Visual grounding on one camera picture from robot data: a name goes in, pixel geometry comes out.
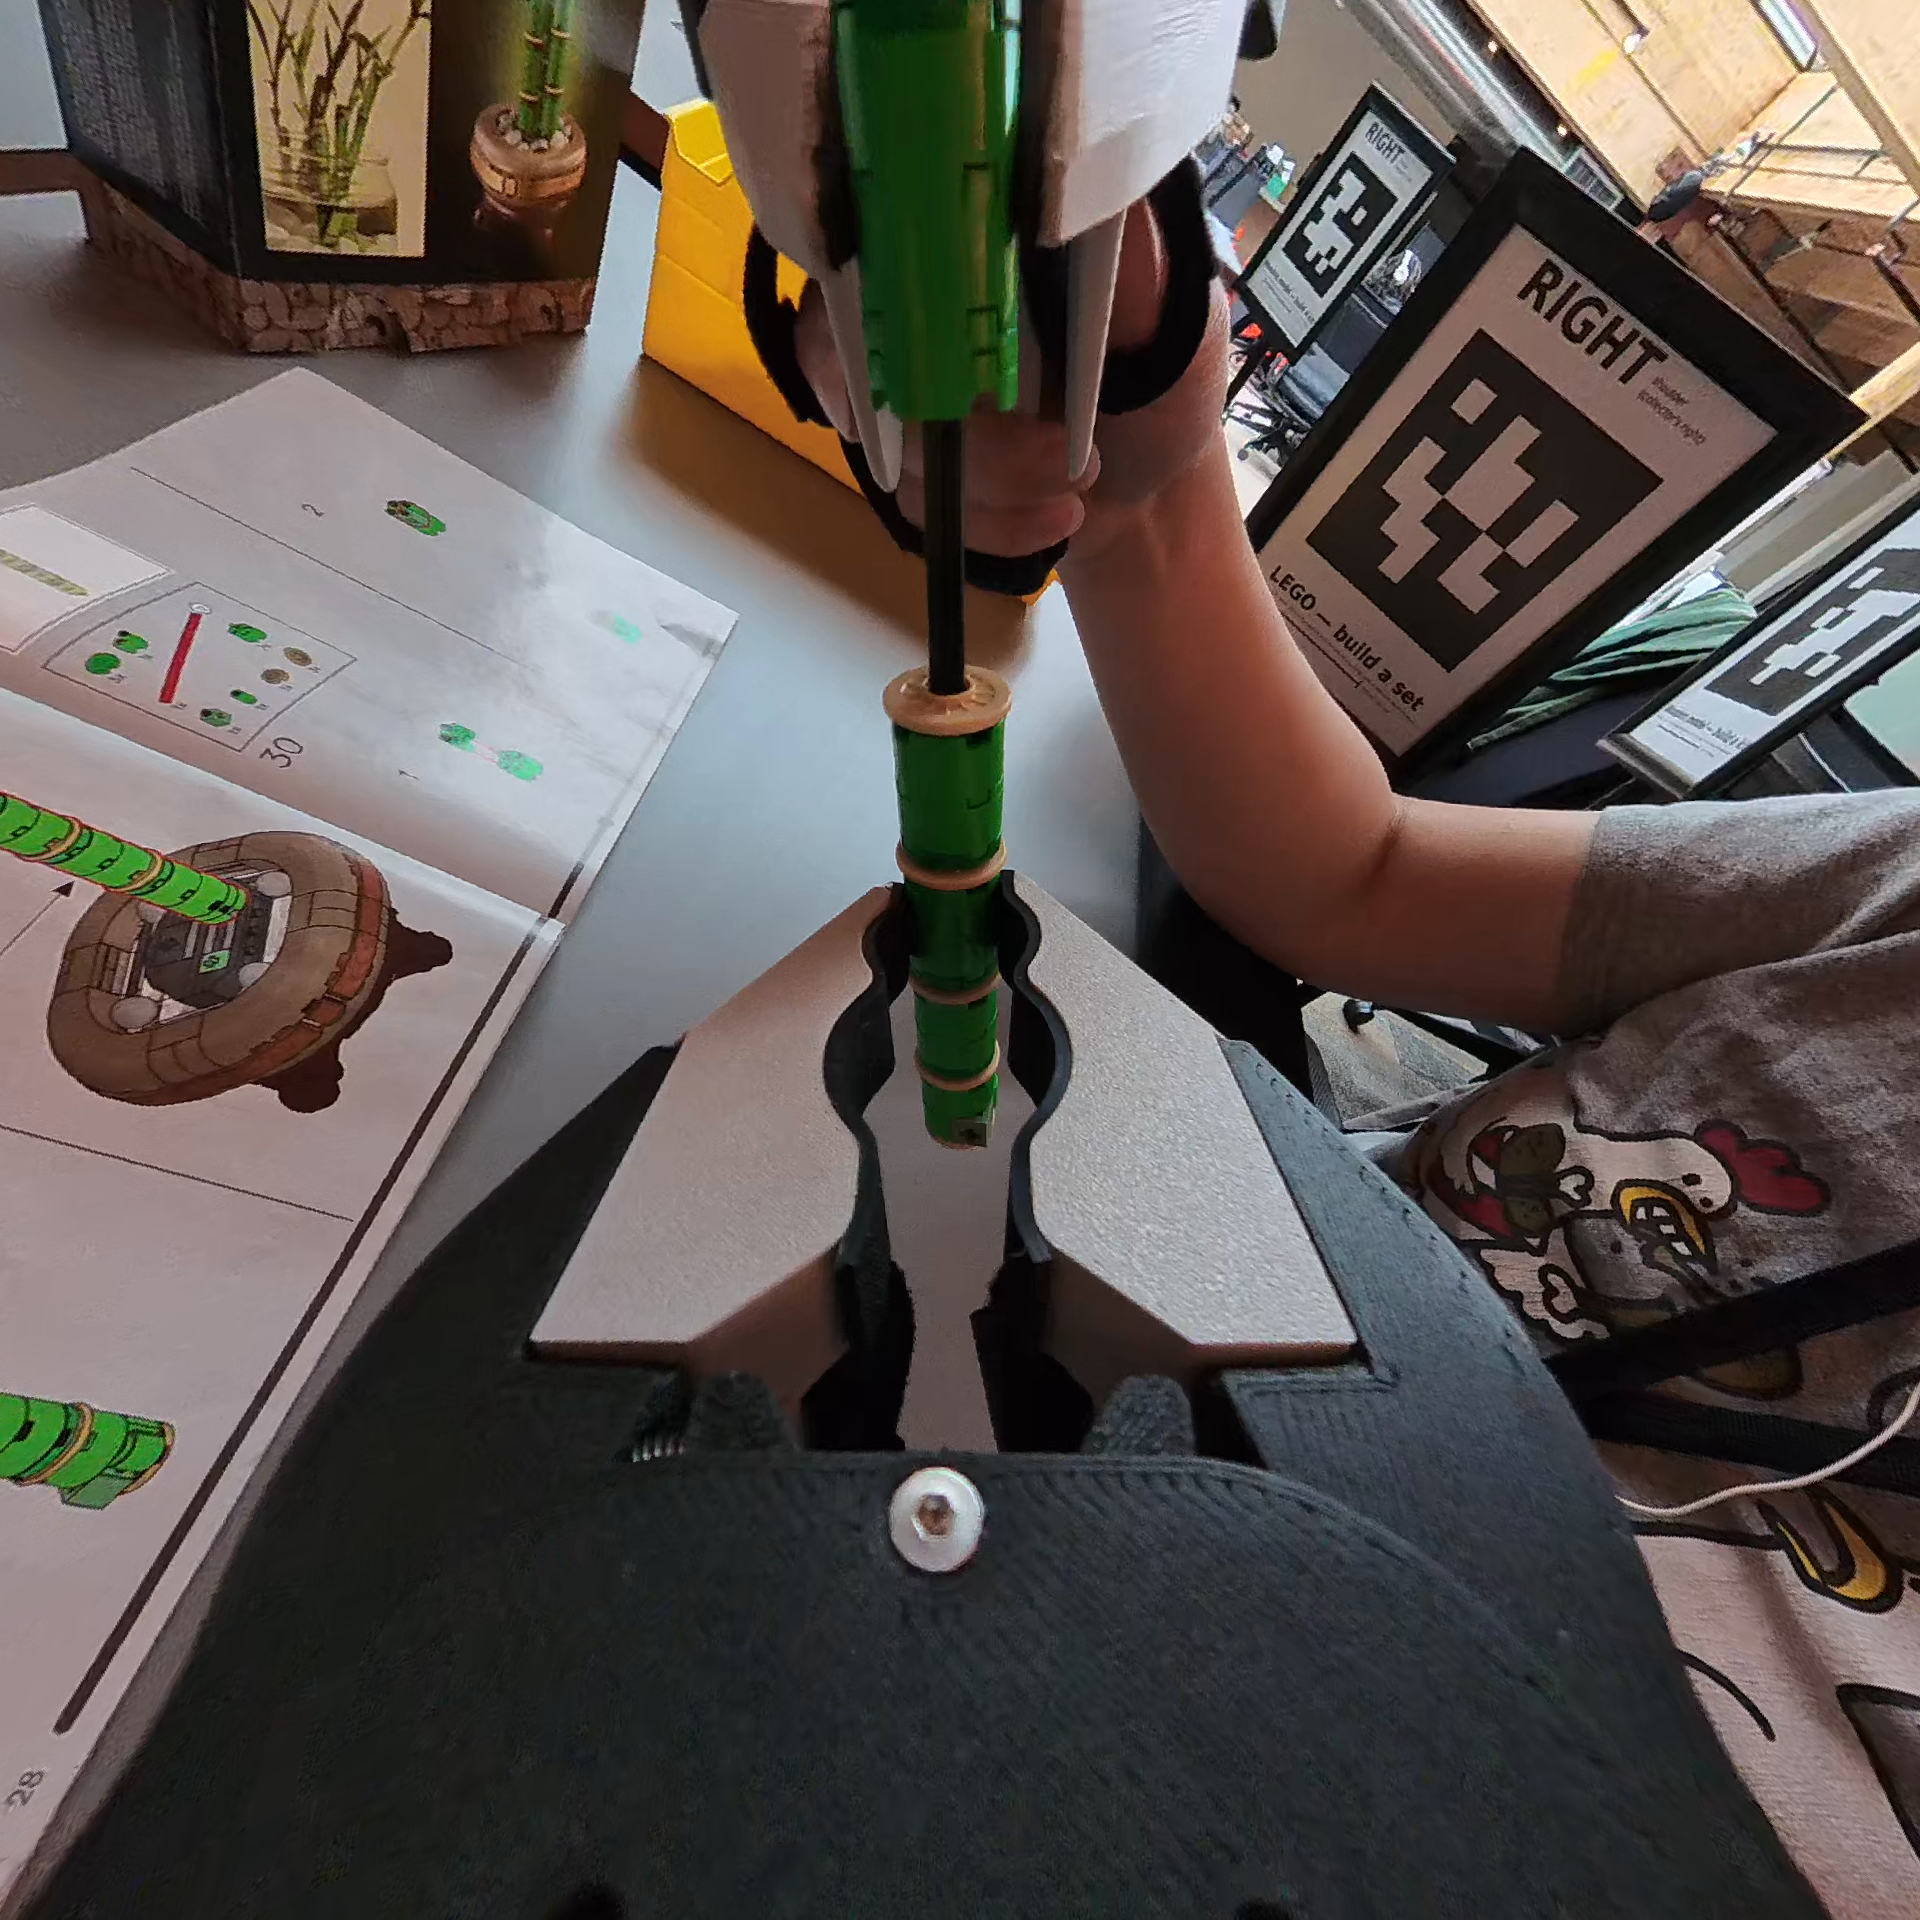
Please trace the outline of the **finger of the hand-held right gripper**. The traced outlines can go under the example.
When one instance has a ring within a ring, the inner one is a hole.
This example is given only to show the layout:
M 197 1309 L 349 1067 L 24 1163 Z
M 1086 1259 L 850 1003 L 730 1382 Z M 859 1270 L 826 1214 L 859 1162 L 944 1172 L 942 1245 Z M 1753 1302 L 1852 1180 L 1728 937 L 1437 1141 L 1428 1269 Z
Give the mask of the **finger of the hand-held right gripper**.
M 704 5 L 704 89 L 763 237 L 821 288 L 876 482 L 897 489 L 902 425 L 873 397 L 858 213 L 827 2 Z
M 1014 241 L 1026 341 L 1022 395 L 1064 404 L 1069 481 L 1090 461 L 1128 210 L 1224 114 L 1237 2 L 1022 8 Z

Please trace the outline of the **green bamboo stalk model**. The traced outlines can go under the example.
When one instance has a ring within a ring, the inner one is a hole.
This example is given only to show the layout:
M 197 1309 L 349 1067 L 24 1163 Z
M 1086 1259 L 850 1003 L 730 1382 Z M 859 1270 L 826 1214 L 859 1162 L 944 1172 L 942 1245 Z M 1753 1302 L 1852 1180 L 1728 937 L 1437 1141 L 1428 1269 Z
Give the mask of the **green bamboo stalk model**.
M 909 917 L 916 1075 L 928 1137 L 993 1141 L 998 1101 L 997 898 L 1012 693 L 968 661 L 968 430 L 922 428 L 928 661 L 890 682 L 897 865 Z

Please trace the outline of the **person's right hand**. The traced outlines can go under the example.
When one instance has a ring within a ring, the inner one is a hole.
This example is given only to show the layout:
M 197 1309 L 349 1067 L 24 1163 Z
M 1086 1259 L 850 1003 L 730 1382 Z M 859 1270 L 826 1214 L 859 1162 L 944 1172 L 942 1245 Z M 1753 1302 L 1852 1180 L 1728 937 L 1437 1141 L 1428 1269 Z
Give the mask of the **person's right hand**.
M 1189 161 L 1128 210 L 1107 347 L 1081 475 L 1058 418 L 985 412 L 968 425 L 971 554 L 1014 568 L 1061 547 L 1068 588 L 1125 589 L 1233 537 L 1227 298 Z

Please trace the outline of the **green cylinder brick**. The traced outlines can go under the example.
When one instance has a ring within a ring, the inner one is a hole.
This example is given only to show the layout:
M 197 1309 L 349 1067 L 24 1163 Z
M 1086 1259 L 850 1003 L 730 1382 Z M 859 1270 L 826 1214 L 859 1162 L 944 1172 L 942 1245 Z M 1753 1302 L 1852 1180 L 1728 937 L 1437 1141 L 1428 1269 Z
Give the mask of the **green cylinder brick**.
M 902 422 L 1018 404 L 1020 2 L 834 2 L 870 395 Z

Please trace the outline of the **person's right forearm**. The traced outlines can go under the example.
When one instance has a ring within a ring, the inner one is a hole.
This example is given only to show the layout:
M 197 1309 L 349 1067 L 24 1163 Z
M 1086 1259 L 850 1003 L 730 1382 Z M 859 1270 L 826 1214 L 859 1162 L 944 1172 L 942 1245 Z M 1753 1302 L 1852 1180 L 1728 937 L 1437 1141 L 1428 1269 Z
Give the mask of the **person's right forearm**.
M 1142 821 L 1214 924 L 1320 989 L 1574 1026 L 1595 817 L 1394 792 L 1268 589 L 1220 436 L 1152 489 L 1109 464 L 1064 588 Z

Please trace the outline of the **instruction booklet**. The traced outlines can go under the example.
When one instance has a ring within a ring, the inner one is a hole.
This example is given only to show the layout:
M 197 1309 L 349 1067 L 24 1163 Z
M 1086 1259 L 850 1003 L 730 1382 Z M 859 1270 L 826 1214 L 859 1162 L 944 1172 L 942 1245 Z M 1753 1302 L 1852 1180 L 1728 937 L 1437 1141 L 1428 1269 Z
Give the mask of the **instruction booklet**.
M 305 371 L 2 548 L 13 1905 L 737 614 Z

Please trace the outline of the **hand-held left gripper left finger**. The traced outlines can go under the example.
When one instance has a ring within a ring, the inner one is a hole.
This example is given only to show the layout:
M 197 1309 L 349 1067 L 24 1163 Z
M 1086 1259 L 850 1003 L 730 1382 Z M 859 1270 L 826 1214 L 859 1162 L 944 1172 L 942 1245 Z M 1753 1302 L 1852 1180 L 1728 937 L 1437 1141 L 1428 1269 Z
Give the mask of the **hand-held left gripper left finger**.
M 533 1352 L 750 1373 L 812 1446 L 898 1450 L 915 1309 L 866 1116 L 902 984 L 906 904 L 878 888 L 693 1026 Z

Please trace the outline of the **black framed marker sign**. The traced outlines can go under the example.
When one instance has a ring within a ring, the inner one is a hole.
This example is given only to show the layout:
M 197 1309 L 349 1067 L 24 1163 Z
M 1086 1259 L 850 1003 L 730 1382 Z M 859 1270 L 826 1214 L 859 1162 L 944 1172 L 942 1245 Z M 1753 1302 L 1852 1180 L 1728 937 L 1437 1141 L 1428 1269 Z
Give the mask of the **black framed marker sign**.
M 1523 152 L 1245 533 L 1315 677 L 1413 777 L 1862 420 Z
M 1717 797 L 1916 644 L 1918 506 L 1907 501 L 1601 750 L 1668 801 Z
M 1264 347 L 1304 356 L 1452 171 L 1452 152 L 1368 88 L 1238 277 Z

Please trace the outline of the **black building set box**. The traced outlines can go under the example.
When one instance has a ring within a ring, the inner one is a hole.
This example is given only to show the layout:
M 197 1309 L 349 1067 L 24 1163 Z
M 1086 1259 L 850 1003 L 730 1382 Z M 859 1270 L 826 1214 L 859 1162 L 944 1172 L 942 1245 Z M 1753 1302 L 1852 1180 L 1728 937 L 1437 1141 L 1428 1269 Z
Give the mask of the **black building set box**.
M 86 235 L 240 352 L 584 332 L 643 2 L 49 2 Z

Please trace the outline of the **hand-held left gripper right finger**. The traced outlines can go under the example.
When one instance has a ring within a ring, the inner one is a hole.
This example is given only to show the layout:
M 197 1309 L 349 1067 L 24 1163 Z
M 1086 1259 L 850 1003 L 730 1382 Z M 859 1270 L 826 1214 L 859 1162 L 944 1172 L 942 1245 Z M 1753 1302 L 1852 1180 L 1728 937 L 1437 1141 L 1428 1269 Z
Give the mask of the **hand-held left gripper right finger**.
M 1001 1080 L 1029 1116 L 977 1309 L 995 1443 L 1076 1451 L 1113 1389 L 1325 1370 L 1361 1337 L 1217 1028 L 1044 893 L 1001 878 Z

